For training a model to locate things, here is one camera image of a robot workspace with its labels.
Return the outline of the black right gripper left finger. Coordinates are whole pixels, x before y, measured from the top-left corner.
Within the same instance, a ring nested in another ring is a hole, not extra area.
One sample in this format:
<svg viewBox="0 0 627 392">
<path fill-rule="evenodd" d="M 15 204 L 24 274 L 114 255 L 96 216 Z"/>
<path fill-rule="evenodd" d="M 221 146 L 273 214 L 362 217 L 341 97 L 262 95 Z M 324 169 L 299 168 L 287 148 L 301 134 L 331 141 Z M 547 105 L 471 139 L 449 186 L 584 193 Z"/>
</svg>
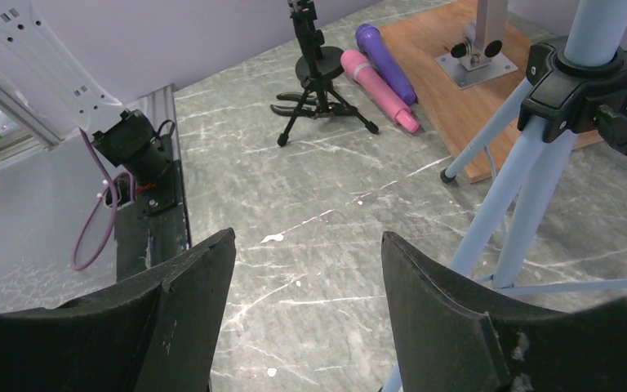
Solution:
<svg viewBox="0 0 627 392">
<path fill-rule="evenodd" d="M 208 391 L 235 259 L 227 228 L 53 309 L 0 314 L 0 391 Z"/>
</svg>

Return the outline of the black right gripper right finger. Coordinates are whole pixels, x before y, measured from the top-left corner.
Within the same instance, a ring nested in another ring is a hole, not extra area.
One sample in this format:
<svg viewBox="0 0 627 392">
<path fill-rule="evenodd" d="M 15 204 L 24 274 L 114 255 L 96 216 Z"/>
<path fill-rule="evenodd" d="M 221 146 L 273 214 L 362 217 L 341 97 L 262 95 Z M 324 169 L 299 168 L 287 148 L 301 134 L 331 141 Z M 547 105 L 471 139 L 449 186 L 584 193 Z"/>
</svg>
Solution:
<svg viewBox="0 0 627 392">
<path fill-rule="evenodd" d="M 405 391 L 627 391 L 627 296 L 572 313 L 531 305 L 391 231 L 381 261 Z"/>
</svg>

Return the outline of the black tripod mic stand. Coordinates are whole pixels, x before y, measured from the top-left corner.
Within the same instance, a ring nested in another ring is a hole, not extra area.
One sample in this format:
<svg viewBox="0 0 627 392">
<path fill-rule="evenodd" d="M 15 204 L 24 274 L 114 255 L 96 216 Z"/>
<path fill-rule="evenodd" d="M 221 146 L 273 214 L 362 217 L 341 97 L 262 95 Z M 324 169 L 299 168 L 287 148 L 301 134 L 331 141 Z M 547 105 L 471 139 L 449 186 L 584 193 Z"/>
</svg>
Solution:
<svg viewBox="0 0 627 392">
<path fill-rule="evenodd" d="M 314 2 L 289 1 L 287 5 L 290 9 L 290 17 L 295 30 L 296 39 L 299 43 L 302 56 L 305 58 L 310 71 L 310 74 L 305 81 L 300 82 L 300 85 L 303 88 L 301 93 L 314 93 L 318 98 L 320 106 L 326 106 L 328 101 L 351 105 L 334 88 L 333 81 L 335 79 L 329 80 L 324 78 L 317 69 L 315 60 L 322 58 L 322 47 L 328 46 L 325 44 L 325 38 L 322 30 L 318 29 L 315 25 L 315 20 L 318 17 Z M 300 117 L 299 114 L 295 114 L 294 116 L 288 118 L 289 121 L 277 140 L 278 145 L 281 147 L 287 144 L 295 121 L 298 118 L 305 117 Z M 377 134 L 379 132 L 378 126 L 367 120 L 359 113 L 359 111 L 355 118 L 360 120 L 370 133 Z"/>
</svg>

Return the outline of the pink microphone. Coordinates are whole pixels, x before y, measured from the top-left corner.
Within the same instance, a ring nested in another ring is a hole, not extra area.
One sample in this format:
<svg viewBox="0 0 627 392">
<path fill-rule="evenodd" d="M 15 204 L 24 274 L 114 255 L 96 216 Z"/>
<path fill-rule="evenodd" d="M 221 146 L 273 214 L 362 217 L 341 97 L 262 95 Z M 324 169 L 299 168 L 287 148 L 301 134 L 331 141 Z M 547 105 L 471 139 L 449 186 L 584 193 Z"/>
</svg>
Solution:
<svg viewBox="0 0 627 392">
<path fill-rule="evenodd" d="M 419 130 L 420 124 L 410 107 L 381 78 L 368 58 L 360 51 L 345 50 L 340 61 L 346 75 L 353 79 L 394 123 L 411 134 Z"/>
</svg>

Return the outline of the light blue music stand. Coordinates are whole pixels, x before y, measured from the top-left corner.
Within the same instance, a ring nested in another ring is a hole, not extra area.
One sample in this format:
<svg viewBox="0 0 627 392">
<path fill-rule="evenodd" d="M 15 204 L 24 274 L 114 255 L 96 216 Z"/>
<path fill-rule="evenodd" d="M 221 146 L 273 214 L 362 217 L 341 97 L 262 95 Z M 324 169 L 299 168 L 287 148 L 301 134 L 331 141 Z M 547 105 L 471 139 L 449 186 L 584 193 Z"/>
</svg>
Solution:
<svg viewBox="0 0 627 392">
<path fill-rule="evenodd" d="M 579 135 L 627 157 L 627 1 L 580 2 L 566 37 L 529 51 L 525 79 L 442 172 L 459 169 L 516 122 L 519 137 L 448 269 L 502 295 L 572 313 L 627 296 L 627 278 L 519 287 L 515 281 Z"/>
</svg>

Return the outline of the purple microphone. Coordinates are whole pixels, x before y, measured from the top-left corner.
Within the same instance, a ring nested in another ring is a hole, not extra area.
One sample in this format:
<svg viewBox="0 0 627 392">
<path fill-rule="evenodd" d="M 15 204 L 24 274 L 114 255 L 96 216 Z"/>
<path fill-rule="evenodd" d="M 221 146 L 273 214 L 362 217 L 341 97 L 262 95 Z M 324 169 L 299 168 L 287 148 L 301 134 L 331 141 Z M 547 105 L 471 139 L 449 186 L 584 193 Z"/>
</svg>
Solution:
<svg viewBox="0 0 627 392">
<path fill-rule="evenodd" d="M 413 105 L 417 96 L 408 77 L 385 45 L 380 31 L 372 24 L 359 25 L 355 31 L 358 49 L 376 67 L 379 75 L 406 105 Z"/>
</svg>

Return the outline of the black round-base mic stand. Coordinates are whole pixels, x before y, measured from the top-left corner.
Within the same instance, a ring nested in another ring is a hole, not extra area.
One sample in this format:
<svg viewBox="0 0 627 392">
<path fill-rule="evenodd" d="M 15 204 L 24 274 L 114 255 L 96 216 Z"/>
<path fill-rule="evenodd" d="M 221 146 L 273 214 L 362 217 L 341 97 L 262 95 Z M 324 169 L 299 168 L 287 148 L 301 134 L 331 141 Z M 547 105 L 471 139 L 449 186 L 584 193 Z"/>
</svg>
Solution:
<svg viewBox="0 0 627 392">
<path fill-rule="evenodd" d="M 343 53 L 344 51 L 339 47 L 322 47 L 322 58 L 316 59 L 315 62 L 318 71 L 324 78 L 332 80 L 339 77 L 344 72 L 340 60 Z M 309 76 L 309 66 L 303 56 L 296 62 L 295 72 L 300 82 L 304 82 Z"/>
</svg>

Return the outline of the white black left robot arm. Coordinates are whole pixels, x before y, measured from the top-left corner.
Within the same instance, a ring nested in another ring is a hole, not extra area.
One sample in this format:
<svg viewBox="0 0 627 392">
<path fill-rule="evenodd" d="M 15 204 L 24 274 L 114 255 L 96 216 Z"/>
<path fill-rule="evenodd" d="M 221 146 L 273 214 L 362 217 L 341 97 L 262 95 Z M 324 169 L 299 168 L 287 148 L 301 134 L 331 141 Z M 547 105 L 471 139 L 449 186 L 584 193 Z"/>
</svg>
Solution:
<svg viewBox="0 0 627 392">
<path fill-rule="evenodd" d="M 158 133 L 138 110 L 108 93 L 58 39 L 30 1 L 0 1 L 0 42 L 72 112 L 91 145 L 140 185 L 155 186 L 172 174 Z"/>
</svg>

